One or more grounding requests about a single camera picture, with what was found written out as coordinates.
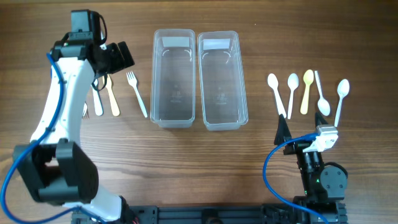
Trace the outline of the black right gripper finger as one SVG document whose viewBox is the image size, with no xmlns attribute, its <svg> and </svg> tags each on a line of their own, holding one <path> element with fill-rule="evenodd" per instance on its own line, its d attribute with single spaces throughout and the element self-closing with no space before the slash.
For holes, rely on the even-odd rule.
<svg viewBox="0 0 398 224">
<path fill-rule="evenodd" d="M 320 126 L 320 125 L 327 125 L 328 122 L 324 119 L 321 113 L 316 112 L 315 113 L 315 126 Z"/>
<path fill-rule="evenodd" d="M 292 135 L 287 125 L 286 119 L 284 118 L 284 115 L 280 114 L 278 120 L 277 132 L 274 139 L 274 145 L 276 146 L 281 145 L 282 143 L 291 139 Z"/>
</svg>

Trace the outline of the yellow plastic fork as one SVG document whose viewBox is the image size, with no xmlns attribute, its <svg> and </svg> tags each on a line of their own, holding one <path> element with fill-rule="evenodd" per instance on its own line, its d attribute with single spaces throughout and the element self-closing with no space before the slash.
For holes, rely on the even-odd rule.
<svg viewBox="0 0 398 224">
<path fill-rule="evenodd" d="M 116 97 L 115 97 L 114 92 L 113 92 L 112 79 L 110 78 L 109 75 L 106 75 L 106 76 L 103 77 L 103 83 L 104 83 L 104 87 L 108 91 L 109 102 L 110 102 L 110 105 L 111 105 L 112 114 L 113 114 L 113 116 L 119 116 L 120 115 L 120 110 L 119 110 L 118 103 L 116 101 Z"/>
</svg>

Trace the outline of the light blue plastic fork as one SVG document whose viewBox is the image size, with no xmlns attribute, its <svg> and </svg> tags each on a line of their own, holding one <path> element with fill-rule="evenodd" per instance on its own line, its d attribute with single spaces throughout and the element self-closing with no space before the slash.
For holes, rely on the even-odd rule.
<svg viewBox="0 0 398 224">
<path fill-rule="evenodd" d="M 92 92 L 93 92 L 93 102 L 94 102 L 94 107 L 95 107 L 95 114 L 97 116 L 102 116 L 103 115 L 103 106 L 101 103 L 99 91 L 92 88 Z"/>
</svg>

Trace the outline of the translucent white plastic fork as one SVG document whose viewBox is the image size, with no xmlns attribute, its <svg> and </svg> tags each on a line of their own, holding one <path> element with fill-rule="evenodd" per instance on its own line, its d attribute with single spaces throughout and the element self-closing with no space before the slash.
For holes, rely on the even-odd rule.
<svg viewBox="0 0 398 224">
<path fill-rule="evenodd" d="M 88 105 L 84 103 L 83 105 L 83 114 L 82 114 L 83 119 L 89 119 L 89 114 L 88 114 Z"/>
</svg>

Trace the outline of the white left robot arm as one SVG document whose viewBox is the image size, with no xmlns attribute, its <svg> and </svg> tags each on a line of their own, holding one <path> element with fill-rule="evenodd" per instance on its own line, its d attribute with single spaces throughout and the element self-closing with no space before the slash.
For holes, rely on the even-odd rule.
<svg viewBox="0 0 398 224">
<path fill-rule="evenodd" d="M 122 196 L 100 186 L 95 164 L 80 147 L 83 107 L 91 84 L 134 65 L 126 43 L 102 49 L 92 40 L 58 41 L 47 57 L 52 65 L 49 95 L 30 144 L 14 148 L 14 163 L 1 189 L 4 213 L 20 222 L 6 205 L 7 185 L 18 171 L 36 202 L 64 206 L 100 223 L 138 223 Z"/>
</svg>

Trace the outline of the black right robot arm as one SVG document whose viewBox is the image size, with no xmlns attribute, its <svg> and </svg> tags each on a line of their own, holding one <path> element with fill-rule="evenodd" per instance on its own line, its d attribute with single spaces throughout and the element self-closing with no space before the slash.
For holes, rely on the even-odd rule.
<svg viewBox="0 0 398 224">
<path fill-rule="evenodd" d="M 294 203 L 334 203 L 343 200 L 348 172 L 335 162 L 324 162 L 322 152 L 331 149 L 338 139 L 337 129 L 315 113 L 315 137 L 294 140 L 285 118 L 280 115 L 274 144 L 285 144 L 283 153 L 297 156 L 304 196 L 294 197 Z"/>
</svg>

